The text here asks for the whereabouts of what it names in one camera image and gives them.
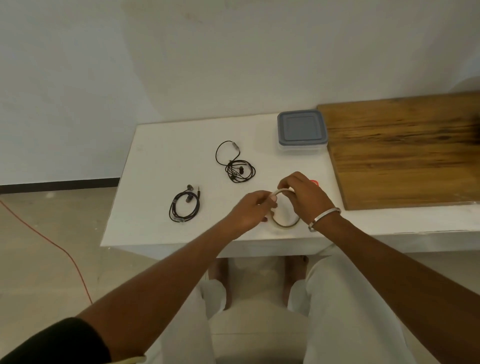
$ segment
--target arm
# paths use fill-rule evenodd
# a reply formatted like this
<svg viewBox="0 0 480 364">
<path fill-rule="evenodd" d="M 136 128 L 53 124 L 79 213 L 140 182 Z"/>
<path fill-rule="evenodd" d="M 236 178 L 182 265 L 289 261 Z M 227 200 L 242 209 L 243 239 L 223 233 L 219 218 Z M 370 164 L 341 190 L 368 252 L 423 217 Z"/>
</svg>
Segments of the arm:
<svg viewBox="0 0 480 364">
<path fill-rule="evenodd" d="M 145 353 L 222 249 L 264 221 L 276 206 L 276 197 L 269 195 L 268 191 L 246 195 L 227 217 L 198 238 L 78 315 L 99 333 L 112 361 Z"/>
<path fill-rule="evenodd" d="M 334 207 L 303 174 L 283 179 L 295 212 L 307 224 Z M 335 243 L 377 290 L 398 318 L 441 363 L 480 358 L 480 296 L 365 234 L 337 212 L 314 228 Z"/>
</svg>

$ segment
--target hand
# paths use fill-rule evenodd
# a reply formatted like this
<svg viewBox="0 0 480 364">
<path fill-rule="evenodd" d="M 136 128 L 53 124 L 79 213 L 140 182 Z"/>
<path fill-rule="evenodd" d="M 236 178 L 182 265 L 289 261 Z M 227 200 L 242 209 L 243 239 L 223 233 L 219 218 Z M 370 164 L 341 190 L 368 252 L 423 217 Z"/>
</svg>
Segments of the hand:
<svg viewBox="0 0 480 364">
<path fill-rule="evenodd" d="M 270 191 L 246 194 L 224 218 L 228 228 L 235 231 L 236 238 L 253 229 L 260 222 L 267 221 L 265 215 L 272 208 L 277 207 L 276 196 L 269 198 L 270 194 Z"/>
<path fill-rule="evenodd" d="M 293 188 L 295 193 L 288 191 L 282 193 L 289 198 L 295 213 L 306 224 L 310 224 L 322 212 L 335 207 L 327 194 L 300 172 L 292 173 L 278 184 L 279 189 L 289 187 Z"/>
</svg>

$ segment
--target foot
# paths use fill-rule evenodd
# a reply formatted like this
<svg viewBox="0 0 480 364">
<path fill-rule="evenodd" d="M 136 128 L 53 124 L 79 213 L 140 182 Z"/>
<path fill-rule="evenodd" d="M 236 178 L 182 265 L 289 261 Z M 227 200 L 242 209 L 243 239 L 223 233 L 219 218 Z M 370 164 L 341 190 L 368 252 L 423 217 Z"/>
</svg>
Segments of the foot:
<svg viewBox="0 0 480 364">
<path fill-rule="evenodd" d="M 288 306 L 288 298 L 293 284 L 307 277 L 308 257 L 306 255 L 289 255 L 285 257 L 285 280 L 282 301 Z"/>
<path fill-rule="evenodd" d="M 230 282 L 228 281 L 228 258 L 217 258 L 208 267 L 208 278 L 220 281 L 227 291 L 227 302 L 224 310 L 227 310 L 232 305 L 232 292 L 230 290 Z"/>
</svg>

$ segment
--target wooden board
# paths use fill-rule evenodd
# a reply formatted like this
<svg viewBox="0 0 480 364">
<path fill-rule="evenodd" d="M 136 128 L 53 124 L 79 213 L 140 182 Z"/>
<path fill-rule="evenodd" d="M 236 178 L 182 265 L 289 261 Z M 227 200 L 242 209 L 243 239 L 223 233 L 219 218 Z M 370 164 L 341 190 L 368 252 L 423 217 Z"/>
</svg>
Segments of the wooden board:
<svg viewBox="0 0 480 364">
<path fill-rule="evenodd" d="M 480 201 L 480 92 L 318 110 L 347 210 Z"/>
</svg>

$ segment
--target orange wire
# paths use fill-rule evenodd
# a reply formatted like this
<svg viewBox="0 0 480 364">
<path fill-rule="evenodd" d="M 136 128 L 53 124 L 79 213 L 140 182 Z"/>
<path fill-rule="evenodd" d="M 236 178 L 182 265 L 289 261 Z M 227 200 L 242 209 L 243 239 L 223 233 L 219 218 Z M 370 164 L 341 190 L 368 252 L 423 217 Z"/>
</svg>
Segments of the orange wire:
<svg viewBox="0 0 480 364">
<path fill-rule="evenodd" d="M 5 207 L 13 216 L 15 216 L 22 224 L 24 224 L 26 227 L 28 227 L 30 230 L 32 230 L 33 232 L 37 233 L 38 235 L 40 235 L 42 238 L 44 238 L 46 241 L 48 241 L 50 244 L 56 246 L 57 248 L 59 248 L 60 250 L 62 250 L 67 256 L 68 258 L 70 258 L 70 260 L 72 261 L 73 265 L 75 266 L 75 268 L 77 269 L 77 272 L 78 272 L 78 275 L 80 276 L 80 279 L 82 280 L 82 284 L 84 285 L 84 288 L 85 288 L 85 292 L 88 296 L 88 300 L 90 301 L 90 304 L 93 303 L 92 301 L 92 298 L 90 297 L 90 293 L 88 293 L 88 289 L 87 289 L 87 285 L 85 284 L 85 280 L 82 276 L 82 274 L 80 273 L 80 269 L 78 268 L 77 266 L 77 263 L 75 263 L 75 261 L 73 260 L 72 256 L 65 250 L 63 249 L 61 246 L 55 244 L 52 240 L 50 240 L 49 238 L 47 238 L 45 235 L 43 235 L 42 233 L 38 232 L 37 230 L 35 230 L 34 228 L 32 228 L 30 225 L 28 225 L 25 221 L 23 221 L 17 214 L 15 214 L 7 205 L 5 205 L 3 203 L 3 201 L 0 200 L 0 204 L 3 205 L 3 207 Z"/>
</svg>

